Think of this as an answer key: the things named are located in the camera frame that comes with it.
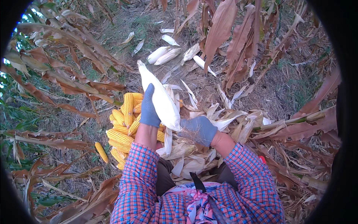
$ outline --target person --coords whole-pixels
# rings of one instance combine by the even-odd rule
[[[191,173],[195,183],[176,186],[170,177],[173,166],[155,151],[161,121],[152,102],[153,92],[150,84],[111,223],[285,222],[267,165],[247,147],[218,131],[204,116],[182,119],[180,124],[186,131],[197,133],[197,143],[215,148],[224,158],[224,168],[218,182],[202,183]]]

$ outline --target cornfield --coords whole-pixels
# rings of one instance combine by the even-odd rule
[[[109,221],[143,64],[182,118],[206,116],[265,157],[286,221],[303,223],[341,144],[340,74],[316,15],[303,0],[144,3],[36,0],[19,21],[1,62],[0,140],[27,211],[39,223]],[[215,149],[163,125],[157,140],[176,184],[193,167],[215,181]]]

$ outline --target sleeve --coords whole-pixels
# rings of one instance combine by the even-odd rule
[[[133,222],[139,214],[155,205],[158,160],[159,155],[155,150],[132,143],[119,184],[111,224]]]
[[[284,223],[284,209],[268,166],[240,143],[236,143],[224,162],[234,174],[238,199],[252,222]]]

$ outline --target gray glove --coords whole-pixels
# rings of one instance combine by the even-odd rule
[[[192,139],[195,143],[207,147],[210,146],[218,130],[205,116],[198,116],[190,120],[182,119],[180,125],[184,130],[178,133],[179,136]]]
[[[154,85],[151,83],[148,85],[142,101],[142,115],[140,117],[140,123],[147,124],[159,128],[160,119],[155,111],[152,96],[154,93]]]

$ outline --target pile of corn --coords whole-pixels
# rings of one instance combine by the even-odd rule
[[[113,128],[106,131],[108,143],[112,146],[111,154],[117,160],[117,168],[124,169],[124,164],[134,141],[141,117],[143,95],[129,92],[124,94],[124,103],[119,110],[112,110],[110,121]],[[160,125],[157,140],[164,142],[164,126]],[[107,163],[108,157],[100,143],[95,144],[102,159]]]

